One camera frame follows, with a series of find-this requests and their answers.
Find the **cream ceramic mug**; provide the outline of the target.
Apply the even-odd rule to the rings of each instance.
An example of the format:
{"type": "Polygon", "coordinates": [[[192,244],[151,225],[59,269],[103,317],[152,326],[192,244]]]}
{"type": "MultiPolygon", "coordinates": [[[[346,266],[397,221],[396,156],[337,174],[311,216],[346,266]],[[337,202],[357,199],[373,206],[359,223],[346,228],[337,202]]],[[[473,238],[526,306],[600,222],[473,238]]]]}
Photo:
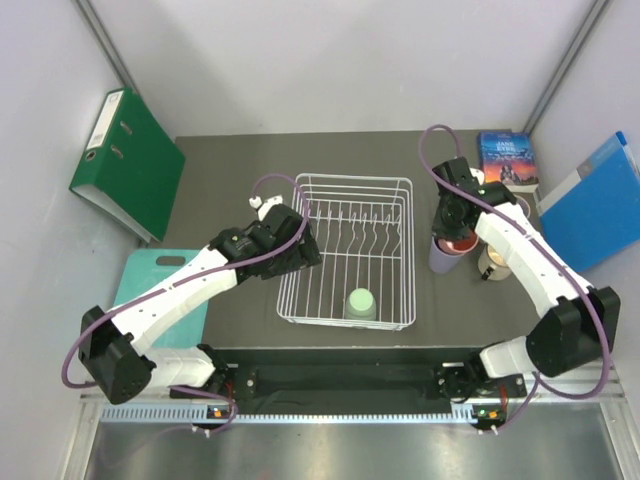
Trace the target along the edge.
{"type": "Polygon", "coordinates": [[[511,275],[511,269],[490,245],[483,247],[477,262],[483,281],[502,281],[511,275]]]}

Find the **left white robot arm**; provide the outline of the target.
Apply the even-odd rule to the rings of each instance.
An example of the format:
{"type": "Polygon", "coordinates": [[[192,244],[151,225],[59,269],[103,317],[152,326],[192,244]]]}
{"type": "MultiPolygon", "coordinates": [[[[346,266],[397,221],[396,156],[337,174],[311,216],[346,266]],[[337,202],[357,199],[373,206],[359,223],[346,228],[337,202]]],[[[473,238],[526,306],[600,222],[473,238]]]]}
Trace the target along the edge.
{"type": "Polygon", "coordinates": [[[154,388],[187,387],[216,396],[227,374],[209,347],[157,348],[155,342],[192,311],[252,277],[268,280],[321,261],[309,220],[273,197],[247,227],[221,231],[147,292],[108,311],[88,310],[78,358],[114,405],[154,388]]]}

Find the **pink cup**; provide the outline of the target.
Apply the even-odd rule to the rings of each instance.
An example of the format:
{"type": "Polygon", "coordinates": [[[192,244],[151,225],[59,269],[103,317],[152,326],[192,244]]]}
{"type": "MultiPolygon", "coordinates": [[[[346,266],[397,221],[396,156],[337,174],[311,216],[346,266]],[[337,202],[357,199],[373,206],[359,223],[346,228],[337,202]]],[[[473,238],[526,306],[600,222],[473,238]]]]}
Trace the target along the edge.
{"type": "Polygon", "coordinates": [[[448,255],[464,255],[472,251],[479,243],[477,237],[470,237],[457,241],[450,241],[444,238],[437,240],[438,248],[448,255]]]}

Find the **green cup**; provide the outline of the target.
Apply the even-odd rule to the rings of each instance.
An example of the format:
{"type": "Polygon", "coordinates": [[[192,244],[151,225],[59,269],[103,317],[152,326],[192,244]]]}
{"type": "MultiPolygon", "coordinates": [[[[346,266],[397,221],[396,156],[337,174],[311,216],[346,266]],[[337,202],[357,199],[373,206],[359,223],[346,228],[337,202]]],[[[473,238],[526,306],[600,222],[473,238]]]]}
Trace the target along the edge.
{"type": "Polygon", "coordinates": [[[366,288],[357,288],[347,297],[345,318],[348,320],[375,321],[377,304],[374,295],[366,288]]]}

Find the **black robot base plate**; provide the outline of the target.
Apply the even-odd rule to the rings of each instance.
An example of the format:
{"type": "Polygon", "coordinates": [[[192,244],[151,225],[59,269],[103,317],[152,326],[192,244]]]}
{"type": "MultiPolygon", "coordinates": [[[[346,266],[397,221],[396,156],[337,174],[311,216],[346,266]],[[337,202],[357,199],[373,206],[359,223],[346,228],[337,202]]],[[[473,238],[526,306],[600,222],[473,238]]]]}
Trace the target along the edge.
{"type": "Polygon", "coordinates": [[[416,412],[434,404],[527,395],[521,374],[480,374],[476,348],[213,349],[205,392],[243,413],[416,412]]]}

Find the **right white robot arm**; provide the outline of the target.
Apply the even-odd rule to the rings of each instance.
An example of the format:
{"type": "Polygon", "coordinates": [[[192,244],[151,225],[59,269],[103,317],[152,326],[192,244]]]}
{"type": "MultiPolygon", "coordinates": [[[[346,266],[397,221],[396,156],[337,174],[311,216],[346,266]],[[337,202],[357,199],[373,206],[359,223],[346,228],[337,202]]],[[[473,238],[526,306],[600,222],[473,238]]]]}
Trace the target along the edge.
{"type": "Polygon", "coordinates": [[[621,307],[617,293],[575,273],[533,227],[514,194],[500,182],[480,183],[465,158],[445,161],[430,174],[439,195],[434,237],[457,241],[476,235],[504,260],[539,316],[528,334],[470,357],[469,388],[487,396],[504,377],[555,378],[595,360],[608,369],[621,307]]]}

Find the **clear pink glass mug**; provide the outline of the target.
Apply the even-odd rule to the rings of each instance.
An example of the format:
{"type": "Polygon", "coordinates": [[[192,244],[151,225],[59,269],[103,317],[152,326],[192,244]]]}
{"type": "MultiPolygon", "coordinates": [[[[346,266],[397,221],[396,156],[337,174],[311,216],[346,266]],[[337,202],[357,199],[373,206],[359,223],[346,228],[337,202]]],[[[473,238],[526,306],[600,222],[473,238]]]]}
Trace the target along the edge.
{"type": "Polygon", "coordinates": [[[515,198],[516,198],[517,204],[520,206],[521,210],[523,211],[524,216],[526,218],[529,218],[531,215],[531,207],[528,201],[520,195],[516,195],[515,198]]]}

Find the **purple cup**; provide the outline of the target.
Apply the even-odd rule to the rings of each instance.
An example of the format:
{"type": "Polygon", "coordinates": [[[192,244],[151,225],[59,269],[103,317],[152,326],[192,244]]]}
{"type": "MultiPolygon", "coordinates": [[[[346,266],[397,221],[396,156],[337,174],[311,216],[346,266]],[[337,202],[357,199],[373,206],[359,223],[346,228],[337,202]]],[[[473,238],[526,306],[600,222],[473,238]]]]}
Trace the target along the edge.
{"type": "Polygon", "coordinates": [[[460,259],[466,255],[448,255],[436,245],[440,238],[433,237],[429,252],[429,267],[436,274],[446,274],[451,271],[460,259]]]}

